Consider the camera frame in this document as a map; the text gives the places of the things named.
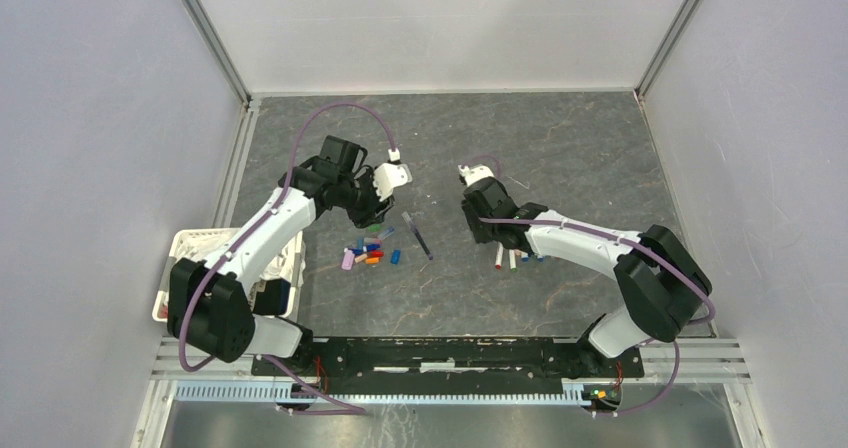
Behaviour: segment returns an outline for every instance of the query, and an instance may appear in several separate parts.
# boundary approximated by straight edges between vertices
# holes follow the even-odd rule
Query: white wall
[[[0,445],[127,446],[240,110],[180,0],[0,0]]]
[[[844,446],[846,0],[703,0],[647,114],[777,447]]]
[[[682,0],[202,0],[255,92],[629,88]]]

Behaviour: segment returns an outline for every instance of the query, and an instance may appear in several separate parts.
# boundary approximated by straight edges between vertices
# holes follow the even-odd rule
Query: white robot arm
[[[467,186],[462,209],[475,241],[562,258],[618,281],[624,306],[602,316],[581,338],[604,358],[615,358],[649,339],[673,341],[701,306],[701,299],[681,280],[662,267],[655,271],[655,260],[644,251],[676,267],[705,296],[712,289],[665,227],[654,225],[644,233],[619,231],[572,220],[535,203],[519,207],[489,168],[460,166],[459,171]]]
[[[376,169],[364,165],[366,156],[361,146],[328,136],[318,156],[295,167],[282,202],[283,179],[268,202],[218,250],[199,263],[178,260],[170,276],[169,333],[178,337],[188,318],[186,342],[222,361],[234,361],[245,352],[292,356],[306,330],[252,313],[247,290],[280,248],[325,211],[342,208],[360,228],[383,220],[394,204],[394,190],[410,183],[412,175],[397,150],[390,150],[389,161]],[[191,300],[210,270],[214,273],[203,287],[205,296],[197,295],[191,313]]]

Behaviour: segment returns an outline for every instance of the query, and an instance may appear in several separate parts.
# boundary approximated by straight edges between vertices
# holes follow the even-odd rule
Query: white basket
[[[230,238],[238,232],[238,228],[220,228],[210,230],[183,230],[174,236],[174,241],[171,243],[171,250],[168,252],[170,263],[165,265],[165,273],[162,275],[162,282],[159,284],[159,292],[156,294],[156,302],[153,305],[153,319],[165,323],[168,321],[168,280],[173,263],[180,258],[188,258],[192,261],[200,261],[207,254],[215,251],[226,243]],[[292,283],[289,290],[288,311],[282,316],[288,317],[294,309],[297,301],[297,290],[303,286],[303,270],[306,268],[306,262],[303,261],[304,244],[303,232],[299,232],[297,236],[291,239],[288,244],[283,247],[271,263],[265,267],[260,278],[262,280],[274,280],[283,278],[291,281],[294,279],[294,262],[295,259],[300,259],[300,273],[297,277],[297,286]]]

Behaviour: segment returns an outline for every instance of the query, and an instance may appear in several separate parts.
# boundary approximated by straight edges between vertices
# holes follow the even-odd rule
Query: pen
[[[401,216],[403,216],[403,220],[406,224],[409,225],[409,229],[412,230],[412,234],[418,239],[418,243],[421,245],[421,248],[424,249],[424,253],[427,255],[427,258],[432,260],[433,254],[430,253],[429,249],[427,249],[427,244],[424,243],[424,238],[421,238],[421,233],[418,232],[418,228],[415,226],[415,222],[412,221],[412,217],[405,211],[401,214]]]

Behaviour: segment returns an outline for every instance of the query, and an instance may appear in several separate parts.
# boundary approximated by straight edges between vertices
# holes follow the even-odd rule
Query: black mounting plate
[[[321,357],[328,392],[339,395],[559,394],[563,378],[617,378],[619,362],[625,378],[645,376],[637,348],[588,373],[584,350],[557,338],[330,337],[315,338],[310,348]],[[285,376],[264,359],[254,359],[251,374]],[[315,365],[298,374],[315,376]]]

